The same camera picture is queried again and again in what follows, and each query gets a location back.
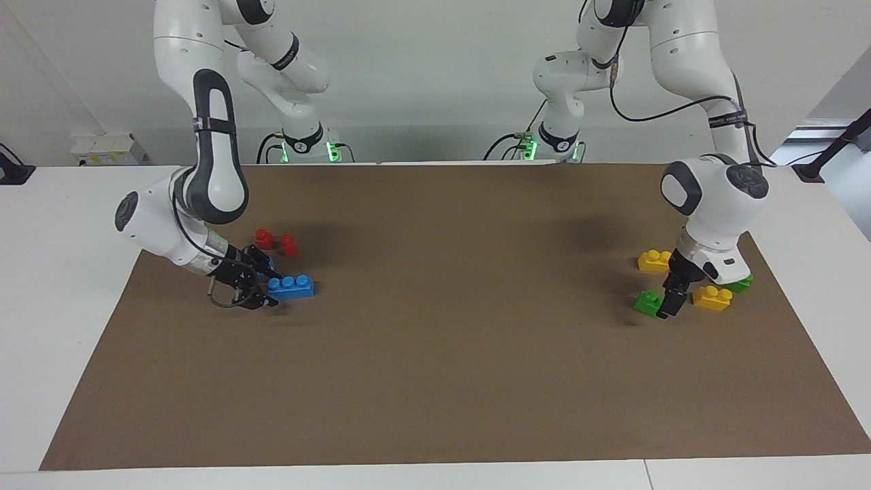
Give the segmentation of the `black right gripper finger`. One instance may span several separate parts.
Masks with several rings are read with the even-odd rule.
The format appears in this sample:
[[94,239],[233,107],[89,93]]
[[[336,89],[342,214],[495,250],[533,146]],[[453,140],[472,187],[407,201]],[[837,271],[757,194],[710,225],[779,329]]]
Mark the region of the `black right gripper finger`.
[[262,291],[261,287],[245,288],[240,291],[240,307],[258,310],[262,307],[275,307],[279,301]]
[[253,269],[258,276],[265,278],[280,278],[281,275],[275,269],[274,260],[255,245],[244,248],[244,255],[251,260]]

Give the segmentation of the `yellow two-stud toy block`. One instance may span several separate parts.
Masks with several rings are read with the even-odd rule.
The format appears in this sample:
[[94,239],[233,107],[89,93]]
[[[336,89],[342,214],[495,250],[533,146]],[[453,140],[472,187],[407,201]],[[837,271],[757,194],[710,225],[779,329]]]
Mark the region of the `yellow two-stud toy block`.
[[649,249],[638,257],[638,269],[647,273],[667,273],[671,269],[671,258],[672,252],[669,250]]
[[693,293],[693,305],[700,309],[723,311],[732,304],[734,293],[713,285],[700,287]]

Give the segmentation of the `black stand leg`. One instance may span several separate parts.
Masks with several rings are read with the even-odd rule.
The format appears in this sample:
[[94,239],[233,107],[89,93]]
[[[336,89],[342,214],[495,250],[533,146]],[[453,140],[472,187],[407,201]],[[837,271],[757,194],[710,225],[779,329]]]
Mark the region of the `black stand leg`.
[[861,143],[858,148],[862,152],[871,151],[871,136],[864,136],[869,130],[871,130],[871,108],[868,108],[864,114],[847,125],[846,130],[830,146],[821,151],[813,162],[792,165],[794,173],[805,183],[824,184],[825,181],[821,176],[822,168],[849,144],[857,146],[858,143]]

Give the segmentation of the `brown table mat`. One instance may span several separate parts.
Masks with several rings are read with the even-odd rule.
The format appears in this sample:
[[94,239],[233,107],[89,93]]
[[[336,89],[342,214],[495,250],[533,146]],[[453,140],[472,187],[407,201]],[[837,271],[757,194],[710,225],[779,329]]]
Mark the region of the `brown table mat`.
[[245,171],[315,296],[220,309],[143,253],[43,470],[871,453],[749,236],[722,312],[634,310],[684,218],[659,165]]

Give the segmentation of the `black table clamp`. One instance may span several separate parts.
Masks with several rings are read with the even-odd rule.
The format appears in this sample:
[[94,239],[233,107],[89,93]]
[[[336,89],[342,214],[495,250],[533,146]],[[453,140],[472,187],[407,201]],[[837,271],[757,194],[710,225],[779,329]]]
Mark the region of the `black table clamp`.
[[0,186],[24,185],[34,171],[34,165],[25,164],[9,146],[0,142]]

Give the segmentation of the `white wall socket box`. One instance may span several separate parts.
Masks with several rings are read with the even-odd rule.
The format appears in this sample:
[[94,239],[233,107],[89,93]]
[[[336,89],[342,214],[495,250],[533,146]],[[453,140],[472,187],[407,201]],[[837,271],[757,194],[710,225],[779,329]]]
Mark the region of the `white wall socket box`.
[[78,165],[144,165],[149,161],[132,133],[75,137],[71,155]]

